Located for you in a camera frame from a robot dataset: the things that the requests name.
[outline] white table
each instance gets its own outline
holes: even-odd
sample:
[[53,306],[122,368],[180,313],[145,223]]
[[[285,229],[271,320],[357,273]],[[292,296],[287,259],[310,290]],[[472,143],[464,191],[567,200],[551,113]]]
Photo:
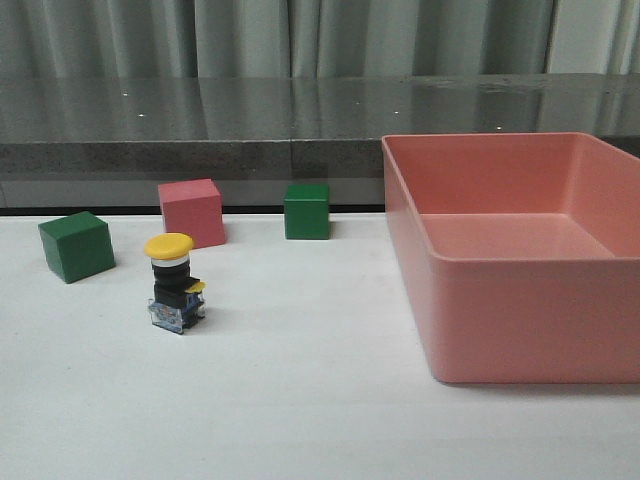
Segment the white table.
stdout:
[[226,216],[184,336],[146,311],[161,219],[103,218],[118,265],[71,285],[0,218],[0,478],[640,478],[639,386],[432,379],[383,214]]

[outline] yellow tab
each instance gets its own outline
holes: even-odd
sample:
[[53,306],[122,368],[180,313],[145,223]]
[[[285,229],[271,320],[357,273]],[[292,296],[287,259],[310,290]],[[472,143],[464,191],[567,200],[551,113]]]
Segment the yellow tab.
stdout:
[[189,235],[163,233],[145,244],[144,253],[156,260],[175,260],[188,254],[193,245],[193,239]]
[[206,286],[207,284],[204,282],[197,282],[187,288],[184,293],[200,293]]

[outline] curtain fold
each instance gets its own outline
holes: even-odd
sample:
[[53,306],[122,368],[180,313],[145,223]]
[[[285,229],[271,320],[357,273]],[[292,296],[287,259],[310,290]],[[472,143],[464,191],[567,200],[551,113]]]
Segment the curtain fold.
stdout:
[[640,72],[640,0],[2,0],[0,78]]

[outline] plastic tray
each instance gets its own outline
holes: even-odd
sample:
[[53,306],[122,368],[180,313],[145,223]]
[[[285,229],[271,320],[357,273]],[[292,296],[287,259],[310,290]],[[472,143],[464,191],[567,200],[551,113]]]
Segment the plastic tray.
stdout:
[[382,140],[394,247],[444,382],[640,382],[640,160],[579,133]]

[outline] yellow button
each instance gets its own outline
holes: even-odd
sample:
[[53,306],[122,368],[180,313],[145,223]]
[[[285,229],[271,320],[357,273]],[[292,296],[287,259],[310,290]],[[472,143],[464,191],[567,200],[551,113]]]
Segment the yellow button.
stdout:
[[184,257],[193,248],[193,239],[184,233],[163,233],[150,239],[144,253],[156,260],[174,260]]

